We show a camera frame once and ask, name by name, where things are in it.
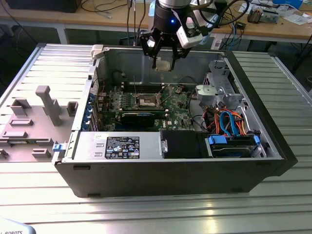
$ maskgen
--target cable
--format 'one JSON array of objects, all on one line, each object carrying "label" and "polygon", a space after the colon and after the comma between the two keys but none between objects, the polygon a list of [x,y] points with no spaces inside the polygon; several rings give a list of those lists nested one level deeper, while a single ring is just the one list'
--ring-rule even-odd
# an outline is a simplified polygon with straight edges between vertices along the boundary
[{"label": "cable", "polygon": [[3,7],[3,9],[5,10],[5,12],[12,18],[12,20],[15,21],[15,23],[17,23],[24,31],[25,33],[31,38],[31,40],[33,40],[33,42],[37,45],[38,42],[23,28],[23,26],[21,26],[21,24],[7,11],[7,9],[4,7],[2,1],[0,0],[0,3]]},{"label": "cable", "polygon": [[201,128],[201,130],[203,130],[204,132],[208,132],[208,131],[204,128],[204,126],[202,126],[200,123],[198,123],[196,120],[194,120],[194,117],[193,117],[192,114],[191,114],[190,104],[191,104],[192,95],[193,95],[193,93],[195,92],[195,90],[196,90],[196,89],[193,89],[193,91],[192,91],[192,93],[191,93],[191,95],[190,95],[190,98],[189,98],[189,101],[188,101],[188,111],[189,111],[189,114],[190,114],[191,119],[193,120],[193,122],[194,122],[195,124],[197,124],[197,125]]},{"label": "cable", "polygon": [[235,40],[235,35],[236,35],[235,25],[234,25],[233,23],[232,23],[232,25],[233,25],[234,35],[233,35],[232,43],[231,43],[231,46],[229,47],[229,50],[231,50],[232,47],[233,47],[233,42],[234,42],[234,40]]},{"label": "cable", "polygon": [[297,69],[300,67],[301,63],[304,61],[305,57],[311,52],[312,46],[308,49],[308,52],[305,53],[305,50],[310,42],[310,40],[312,39],[312,34],[308,40],[308,42],[305,44],[305,46],[303,47],[303,50],[301,51],[299,57],[297,58],[294,66],[292,67],[292,73],[294,74]]},{"label": "cable", "polygon": [[136,46],[137,45],[137,42],[136,42],[136,0],[134,0],[134,7],[133,7],[133,10],[134,10],[134,40],[133,40],[133,46]]},{"label": "cable", "polygon": [[[86,9],[86,8],[83,7],[83,5],[84,5],[87,1],[89,1],[89,0],[85,0],[84,2],[81,3],[81,8],[82,8],[83,10],[85,10],[85,11],[88,11],[88,12],[105,12],[105,11],[114,10],[114,9],[116,9],[116,8],[119,8],[119,7],[122,7],[122,6],[126,6],[126,5],[127,5],[127,4],[123,4],[123,5],[119,5],[119,6],[112,7],[112,8],[110,8],[110,9],[105,9],[105,10],[100,10],[100,11],[93,11],[93,10],[88,10],[88,9]],[[102,5],[107,5],[107,4],[109,4],[109,3],[100,4],[100,5],[98,5],[96,8],[98,8],[99,6],[102,6]]]},{"label": "cable", "polygon": [[[241,33],[240,33],[239,37],[236,38],[236,39],[234,40],[234,42],[235,42],[235,41],[238,41],[238,40],[239,40],[239,42],[233,44],[233,46],[238,45],[237,49],[239,48],[239,45],[240,45],[240,43],[241,43],[241,41],[242,41],[242,36],[243,36],[245,30],[241,30],[241,29],[240,29],[240,32],[241,32]],[[230,45],[227,44],[226,42],[222,42],[222,43],[223,43],[222,47],[223,47],[224,45],[225,45],[225,46],[230,46]]]},{"label": "cable", "polygon": [[129,38],[129,16],[130,16],[130,7],[128,7],[128,12],[127,12],[127,36],[128,36],[128,46],[130,46],[130,38]]},{"label": "cable", "polygon": [[307,82],[312,84],[312,77],[307,77]]},{"label": "cable", "polygon": [[178,85],[180,84],[180,81],[181,81],[183,78],[190,78],[194,83],[199,84],[193,77],[191,77],[191,76],[183,76],[183,77],[181,77],[181,78],[178,80],[178,82],[177,82]]},{"label": "cable", "polygon": [[137,29],[137,37],[136,39],[138,40],[138,37],[140,36],[140,31],[141,31],[141,25],[142,25],[142,22],[144,20],[144,17],[145,17],[145,13],[146,13],[146,0],[144,0],[144,11],[143,11],[143,16],[140,20],[140,24],[138,25],[138,29]]},{"label": "cable", "polygon": [[213,28],[215,28],[216,26],[227,25],[227,24],[230,24],[230,23],[233,23],[233,22],[237,21],[238,19],[240,19],[240,18],[248,11],[248,8],[249,8],[249,6],[250,6],[250,3],[249,3],[248,0],[244,0],[244,1],[246,2],[247,5],[246,5],[246,8],[244,9],[244,11],[243,11],[239,16],[237,16],[236,18],[234,18],[234,19],[232,19],[232,20],[230,20],[230,21],[228,21],[228,22],[226,22],[226,23],[219,23],[220,19],[223,17],[223,15],[225,14],[225,12],[226,12],[234,3],[236,3],[237,1],[241,1],[241,0],[233,0],[232,2],[230,2],[230,3],[223,9],[223,11],[220,13],[220,15],[218,16],[218,19],[217,19],[215,22],[210,22],[209,20],[207,20],[206,17],[203,15],[201,9],[199,9],[198,11],[199,11],[200,15],[202,16],[202,18],[203,18],[207,23],[209,23],[209,24],[212,25],[211,28],[213,29]]}]

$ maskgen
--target black cable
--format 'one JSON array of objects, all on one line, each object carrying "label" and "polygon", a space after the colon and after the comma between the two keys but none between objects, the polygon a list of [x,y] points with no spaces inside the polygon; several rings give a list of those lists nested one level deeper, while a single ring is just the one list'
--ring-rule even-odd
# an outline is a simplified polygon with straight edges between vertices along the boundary
[{"label": "black cable", "polygon": [[237,50],[239,49],[239,46],[240,46],[240,44],[242,42],[242,37],[243,37],[244,32],[245,32],[245,29],[243,29],[243,30],[240,29],[240,36],[238,37],[238,38],[240,38],[240,40],[239,40],[239,43],[238,43],[238,46],[237,46]]},{"label": "black cable", "polygon": [[138,25],[138,29],[137,29],[137,36],[136,36],[136,39],[138,40],[138,37],[140,36],[140,31],[141,31],[141,25],[142,25],[142,22],[144,20],[144,17],[145,17],[145,13],[146,13],[146,0],[144,0],[144,11],[143,11],[143,16],[140,20],[140,24]]},{"label": "black cable", "polygon": [[244,32],[245,32],[245,30],[241,30],[241,29],[240,29],[240,35],[239,35],[239,37],[236,38],[236,39],[234,40],[234,42],[235,42],[235,41],[238,41],[238,40],[239,40],[239,42],[237,42],[236,44],[233,43],[233,46],[232,46],[232,47],[234,47],[234,46],[236,46],[236,45],[238,45],[238,44],[240,45],[240,43],[241,43],[241,41],[242,41],[242,36],[243,36]]},{"label": "black cable", "polygon": [[191,92],[191,95],[190,95],[190,98],[189,98],[189,102],[188,102],[188,111],[189,111],[189,114],[190,114],[191,119],[193,120],[193,122],[194,122],[195,124],[197,124],[197,125],[201,128],[201,130],[203,130],[204,132],[208,132],[208,131],[204,128],[204,126],[200,125],[200,123],[198,123],[196,120],[194,120],[194,117],[196,117],[196,116],[193,117],[192,114],[191,114],[190,104],[191,104],[192,95],[193,95],[193,93],[195,92],[195,90],[196,90],[196,88],[193,89],[193,91]]},{"label": "black cable", "polygon": [[0,30],[2,31],[2,33],[3,33],[4,35],[7,36],[8,39],[10,39],[10,42],[11,42],[12,47],[15,48],[15,50],[16,50],[16,52],[18,53],[19,56],[21,56],[22,58],[27,58],[27,57],[28,57],[28,56],[22,55],[22,54],[18,51],[19,49],[21,49],[21,50],[27,52],[28,54],[31,54],[31,52],[29,52],[29,51],[26,50],[25,48],[20,47],[20,46],[17,46],[17,45],[15,45],[15,44],[13,43],[12,38],[13,38],[14,36],[9,36],[9,35],[7,34],[7,32],[5,32],[4,29],[2,29],[1,27],[0,27]]},{"label": "black cable", "polygon": [[137,36],[136,36],[136,0],[135,0],[135,5],[134,5],[134,33],[135,33],[135,36],[134,36],[134,40],[133,40],[133,46],[136,46],[137,45],[137,42],[136,42],[136,38],[137,38]]},{"label": "black cable", "polygon": [[5,84],[5,83],[3,83],[3,81],[2,81],[2,79],[0,78],[0,84],[2,84],[4,87],[8,87],[8,85],[7,84]]},{"label": "black cable", "polygon": [[308,40],[308,42],[305,44],[305,46],[303,47],[303,50],[301,51],[299,57],[297,58],[294,66],[292,67],[292,73],[294,74],[298,68],[300,67],[300,65],[302,64],[302,62],[304,61],[304,59],[310,54],[311,50],[312,50],[312,46],[310,46],[310,48],[308,48],[308,51],[305,52],[310,40],[312,39],[312,34]]},{"label": "black cable", "polygon": [[230,2],[224,9],[223,11],[220,13],[220,15],[218,16],[218,19],[215,21],[215,22],[210,22],[209,20],[206,19],[206,17],[204,16],[204,14],[202,13],[202,10],[199,9],[199,13],[200,15],[202,16],[202,18],[209,24],[212,24],[212,29],[215,28],[216,26],[223,26],[223,25],[227,25],[227,24],[230,24],[230,23],[233,23],[235,21],[237,21],[238,19],[240,19],[247,11],[248,11],[248,8],[250,6],[250,3],[249,3],[249,0],[244,0],[246,2],[246,8],[244,9],[244,11],[239,15],[237,16],[236,18],[234,18],[233,20],[230,20],[226,23],[219,23],[220,19],[223,17],[223,15],[225,14],[225,12],[234,4],[236,3],[237,1],[241,1],[241,0],[233,0],[232,2]]},{"label": "black cable", "polygon": [[291,46],[292,46],[296,51],[302,52],[302,48],[301,48],[301,49],[298,48],[298,47],[297,47],[298,45],[296,45],[295,43],[291,43]]},{"label": "black cable", "polygon": [[21,26],[21,24],[7,11],[7,9],[4,7],[2,1],[0,0],[0,3],[3,7],[3,9],[5,10],[5,12],[12,18],[12,20],[15,21],[15,23],[17,23],[24,31],[25,33],[31,38],[31,40],[33,40],[33,42],[37,45],[38,42],[23,28],[23,26]]},{"label": "black cable", "polygon": [[190,78],[195,84],[199,84],[193,77],[191,76],[183,76],[179,79],[179,81],[177,82],[177,84],[179,85],[180,84],[180,81],[183,79],[183,78]]},{"label": "black cable", "polygon": [[[229,9],[229,10],[230,10],[230,13],[226,13],[226,14],[227,14],[227,15],[232,16],[232,19],[234,19],[234,15],[233,15],[233,13],[232,13],[231,9]],[[231,46],[231,45],[228,45],[227,43],[228,43],[228,41],[229,41],[229,39],[230,39],[230,37],[231,37],[232,33],[234,32],[234,28],[233,28],[233,27],[231,27],[231,25],[230,25],[230,24],[229,24],[229,27],[232,29],[232,31],[231,31],[231,33],[229,34],[229,36],[228,36],[228,38],[226,39],[226,41],[225,41],[225,42],[222,42],[222,46],[221,46],[221,48],[220,48],[220,49],[222,49],[224,45],[225,45],[225,49],[227,49],[227,46]]]},{"label": "black cable", "polygon": [[97,5],[96,8],[98,8],[99,6],[104,6],[104,5],[113,4],[113,3],[115,3],[116,1],[117,1],[117,0],[114,0],[114,1],[112,1],[112,2],[110,2],[110,3],[102,3],[102,4],[100,4],[100,5]]},{"label": "black cable", "polygon": [[[83,5],[84,5],[87,1],[89,1],[89,0],[85,0],[84,2],[81,3],[81,8],[82,8],[83,10],[85,10],[85,11],[88,11],[88,12],[104,12],[104,11],[110,11],[110,10],[114,10],[114,9],[116,9],[116,8],[119,8],[119,7],[122,7],[122,6],[126,6],[126,5],[127,5],[127,4],[123,4],[123,5],[119,5],[119,6],[112,7],[112,8],[110,8],[110,9],[105,9],[105,10],[100,10],[100,11],[93,11],[93,10],[88,10],[88,9],[86,9],[86,8],[83,7]],[[102,6],[102,5],[106,5],[106,4],[109,4],[109,3],[100,4],[100,5],[96,6],[96,8],[98,8],[99,6]]]},{"label": "black cable", "polygon": [[128,45],[130,46],[130,39],[129,39],[129,17],[130,17],[130,7],[128,7],[128,12],[127,12],[127,36],[128,36]]}]

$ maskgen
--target wire bundle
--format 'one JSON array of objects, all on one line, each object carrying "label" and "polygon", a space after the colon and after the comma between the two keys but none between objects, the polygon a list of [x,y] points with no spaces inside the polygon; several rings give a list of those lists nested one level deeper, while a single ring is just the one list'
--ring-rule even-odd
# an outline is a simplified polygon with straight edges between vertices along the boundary
[{"label": "wire bundle", "polygon": [[[228,118],[228,124],[226,127],[223,125],[224,118]],[[218,134],[231,136],[231,133],[228,131],[228,128],[231,126],[232,135],[237,135],[239,130],[240,135],[246,135],[246,131],[244,128],[244,119],[239,113],[228,110],[228,109],[216,109],[214,111],[214,121],[207,127],[207,131],[210,134]]]}]

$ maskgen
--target gray plastic block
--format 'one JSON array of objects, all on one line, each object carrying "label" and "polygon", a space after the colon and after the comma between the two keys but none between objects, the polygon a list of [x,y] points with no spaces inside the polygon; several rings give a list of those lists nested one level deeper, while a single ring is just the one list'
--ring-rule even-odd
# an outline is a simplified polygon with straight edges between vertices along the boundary
[{"label": "gray plastic block", "polygon": [[22,106],[11,106],[12,111],[16,115],[17,118],[22,117],[25,118],[27,117],[26,112],[24,111],[24,108]]},{"label": "gray plastic block", "polygon": [[51,157],[51,154],[48,151],[48,149],[33,149],[33,152],[31,154],[35,158]]},{"label": "gray plastic block", "polygon": [[9,154],[8,154],[4,149],[0,149],[0,156],[1,156],[1,157],[7,159],[7,156],[8,156],[8,155],[9,155]]},{"label": "gray plastic block", "polygon": [[27,132],[4,132],[2,137],[5,138],[27,138]]},{"label": "gray plastic block", "polygon": [[11,105],[11,109],[16,115],[17,118],[27,117],[27,114],[24,109],[31,108],[26,99],[17,98]]},{"label": "gray plastic block", "polygon": [[31,126],[33,124],[33,121],[28,118],[12,119],[10,121],[11,126]]},{"label": "gray plastic block", "polygon": [[77,101],[68,102],[66,109],[67,109],[68,115],[70,117],[74,117],[78,109],[78,102]]},{"label": "gray plastic block", "polygon": [[59,110],[54,107],[54,102],[52,101],[50,95],[50,87],[46,85],[39,85],[36,90],[36,95],[41,98],[46,112],[48,113],[54,126],[60,126],[62,121],[59,118]]},{"label": "gray plastic block", "polygon": [[12,145],[7,140],[0,140],[0,147],[11,147]]},{"label": "gray plastic block", "polygon": [[17,98],[17,99],[15,99],[15,101],[18,101],[19,104],[20,104],[24,109],[26,109],[26,108],[31,108],[31,106],[29,105],[28,101],[27,101],[26,99],[24,99],[24,98]]},{"label": "gray plastic block", "polygon": [[[60,106],[59,106],[58,100],[52,99],[52,101],[53,101],[53,106],[54,106],[54,108],[55,108],[56,113],[57,113],[58,115],[60,115],[60,113],[61,113],[61,108],[60,108]],[[49,113],[47,112],[47,109],[46,109],[44,106],[43,106],[43,111],[45,112],[45,114],[46,114],[47,116],[49,115]]]},{"label": "gray plastic block", "polygon": [[53,146],[54,144],[54,141],[51,138],[46,140],[37,140],[36,142],[39,146]]}]

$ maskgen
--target side panel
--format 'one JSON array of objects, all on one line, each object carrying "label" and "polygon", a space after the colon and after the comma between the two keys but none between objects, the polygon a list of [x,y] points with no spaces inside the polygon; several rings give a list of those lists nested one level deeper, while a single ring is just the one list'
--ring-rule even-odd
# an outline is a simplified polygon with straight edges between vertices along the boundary
[{"label": "side panel", "polygon": [[56,164],[78,197],[246,193],[282,160]]},{"label": "side panel", "polygon": [[227,52],[226,56],[230,64],[230,70],[232,71],[232,74],[234,75],[236,81],[239,82],[240,85],[243,87],[243,94],[246,94],[251,101],[254,110],[258,114],[262,124],[267,130],[279,154],[285,159],[284,165],[281,168],[277,169],[273,174],[273,176],[280,176],[293,165],[295,165],[298,161],[294,156],[292,150],[290,149],[289,145],[287,144],[286,140],[284,139],[283,135],[281,134],[276,123],[274,122],[273,118],[271,117],[270,113],[268,112],[267,108],[263,104],[261,98],[254,89],[252,83],[246,76],[245,71],[239,64],[235,55],[232,52]]}]

